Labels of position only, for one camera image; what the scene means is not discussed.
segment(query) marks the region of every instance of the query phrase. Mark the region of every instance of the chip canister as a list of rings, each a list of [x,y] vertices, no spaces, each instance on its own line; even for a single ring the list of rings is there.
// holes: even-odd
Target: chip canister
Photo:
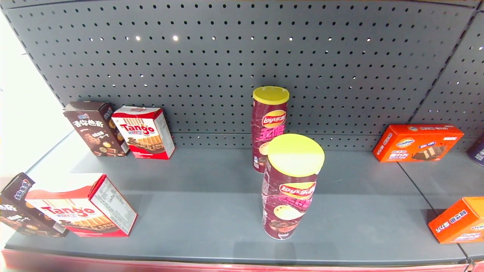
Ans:
[[[314,140],[284,134],[269,144],[262,182],[262,225],[274,239],[293,233],[313,200],[324,151]]]
[[[252,159],[254,169],[264,173],[269,142],[286,128],[289,91],[274,86],[254,90],[252,108]]]

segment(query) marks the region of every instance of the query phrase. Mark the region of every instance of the yellow plastic cap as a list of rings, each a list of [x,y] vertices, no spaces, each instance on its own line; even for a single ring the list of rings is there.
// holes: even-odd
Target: yellow plastic cap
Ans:
[[[267,157],[279,172],[296,178],[319,173],[324,163],[323,148],[299,134],[283,134],[272,139]]]
[[[275,86],[265,86],[254,90],[252,97],[266,105],[280,105],[289,100],[289,91]]]

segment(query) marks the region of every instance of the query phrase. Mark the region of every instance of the snack box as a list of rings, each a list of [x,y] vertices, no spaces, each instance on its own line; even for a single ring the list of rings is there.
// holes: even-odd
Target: snack box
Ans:
[[[114,125],[113,107],[108,102],[70,102],[64,116],[96,156],[124,157],[129,151]]]
[[[390,125],[373,154],[380,162],[438,161],[463,135],[451,124]]]
[[[484,196],[462,198],[428,226],[440,243],[484,242]]]
[[[137,214],[105,174],[36,183],[25,200],[80,237],[128,236]]]
[[[19,173],[8,182],[0,195],[0,220],[24,235],[64,237],[68,230],[25,202],[25,195],[35,184],[25,173]]]
[[[114,112],[113,121],[135,158],[168,160],[175,150],[160,108],[124,106]]]

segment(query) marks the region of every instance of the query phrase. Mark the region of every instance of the ovaltine logo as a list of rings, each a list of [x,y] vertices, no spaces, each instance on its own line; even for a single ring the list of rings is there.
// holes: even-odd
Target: ovaltine logo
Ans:
[[[413,144],[413,142],[415,142],[413,138],[405,138],[405,139],[402,139],[400,142],[398,142],[396,146],[400,148],[404,148],[404,147],[410,146],[411,144]]]
[[[281,109],[268,112],[264,117],[262,117],[262,125],[267,128],[280,126],[285,121],[286,121],[286,112]]]
[[[279,185],[279,191],[284,195],[308,199],[313,195],[316,188],[316,182],[286,183]]]

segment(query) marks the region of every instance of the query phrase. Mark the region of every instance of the metal shelf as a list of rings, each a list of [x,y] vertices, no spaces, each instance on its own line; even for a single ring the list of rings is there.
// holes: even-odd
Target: metal shelf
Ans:
[[[426,225],[431,207],[397,164],[370,152],[327,151],[314,200],[294,236],[261,226],[261,179],[250,150],[179,148],[169,161],[99,158],[71,134],[38,163],[52,172],[104,172],[139,213],[129,238],[15,234],[7,249],[76,257],[278,265],[410,266],[465,262]]]
[[[484,194],[484,168],[473,163],[465,153],[451,152],[439,162],[400,165],[438,213],[462,197]],[[484,259],[482,243],[461,246],[473,260]]]

